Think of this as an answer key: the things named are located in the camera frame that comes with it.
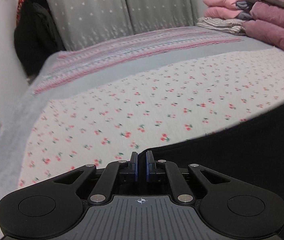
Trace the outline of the grey star curtain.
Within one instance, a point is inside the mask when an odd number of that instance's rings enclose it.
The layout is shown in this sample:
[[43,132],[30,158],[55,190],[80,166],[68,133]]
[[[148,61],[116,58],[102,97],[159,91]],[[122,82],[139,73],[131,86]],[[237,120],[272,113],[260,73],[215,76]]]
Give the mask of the grey star curtain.
[[80,50],[149,31],[195,25],[195,0],[47,0],[63,44]]

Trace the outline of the pink striped blanket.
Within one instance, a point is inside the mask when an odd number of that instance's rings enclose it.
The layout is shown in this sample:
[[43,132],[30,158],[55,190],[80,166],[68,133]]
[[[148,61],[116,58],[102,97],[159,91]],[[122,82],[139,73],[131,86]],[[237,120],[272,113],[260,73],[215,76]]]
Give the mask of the pink striped blanket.
[[78,51],[60,51],[33,93],[37,95],[105,68],[143,57],[241,40],[238,36],[205,28],[180,27],[117,38]]

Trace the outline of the cherry print blanket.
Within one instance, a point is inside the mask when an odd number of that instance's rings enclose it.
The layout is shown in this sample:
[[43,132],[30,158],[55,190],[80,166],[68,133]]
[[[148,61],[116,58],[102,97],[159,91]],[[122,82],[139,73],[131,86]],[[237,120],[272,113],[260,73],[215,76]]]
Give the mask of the cherry print blanket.
[[18,186],[215,133],[282,102],[277,48],[173,63],[51,100],[27,140]]

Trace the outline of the grey bed sheet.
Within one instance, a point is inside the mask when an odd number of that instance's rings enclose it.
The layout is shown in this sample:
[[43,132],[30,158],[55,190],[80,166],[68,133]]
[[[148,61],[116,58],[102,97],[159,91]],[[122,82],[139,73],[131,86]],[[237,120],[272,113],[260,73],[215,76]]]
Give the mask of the grey bed sheet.
[[39,84],[41,77],[50,71],[50,66],[57,58],[57,54],[52,55],[44,64],[34,84],[17,104],[12,119],[7,122],[7,127],[0,134],[0,199],[6,194],[20,189],[18,183],[26,143],[34,124],[49,101],[66,99],[125,77],[155,70],[173,63],[225,53],[275,48],[251,38],[241,37],[241,39],[239,42],[175,50],[124,62],[36,95],[33,90]]

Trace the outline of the pink folded garment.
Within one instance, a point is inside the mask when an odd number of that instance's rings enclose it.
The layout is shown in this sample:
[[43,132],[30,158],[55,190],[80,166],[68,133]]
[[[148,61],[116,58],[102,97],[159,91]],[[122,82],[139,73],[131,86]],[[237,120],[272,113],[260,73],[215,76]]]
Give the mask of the pink folded garment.
[[250,18],[250,6],[246,0],[203,0],[203,2],[208,7],[204,17],[224,20]]

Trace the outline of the black hanging bag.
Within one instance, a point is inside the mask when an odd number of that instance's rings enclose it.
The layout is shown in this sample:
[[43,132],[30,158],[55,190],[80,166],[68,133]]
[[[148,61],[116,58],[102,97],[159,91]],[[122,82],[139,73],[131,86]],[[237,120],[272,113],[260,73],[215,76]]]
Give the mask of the black hanging bag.
[[47,0],[19,0],[14,48],[28,77],[38,75],[49,56],[66,50]]

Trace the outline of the striped folded cloth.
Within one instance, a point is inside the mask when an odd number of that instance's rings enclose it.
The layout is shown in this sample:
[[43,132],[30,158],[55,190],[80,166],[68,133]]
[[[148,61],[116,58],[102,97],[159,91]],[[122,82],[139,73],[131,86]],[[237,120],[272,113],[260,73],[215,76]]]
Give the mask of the striped folded cloth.
[[221,18],[200,17],[196,26],[238,36],[246,34],[243,21],[238,19],[224,20]]

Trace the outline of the black pants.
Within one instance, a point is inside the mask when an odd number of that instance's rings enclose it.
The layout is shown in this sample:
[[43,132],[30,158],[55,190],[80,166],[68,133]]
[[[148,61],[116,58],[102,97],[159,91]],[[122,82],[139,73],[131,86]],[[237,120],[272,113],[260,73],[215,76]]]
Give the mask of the black pants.
[[151,150],[155,159],[199,164],[284,200],[284,104],[218,133]]

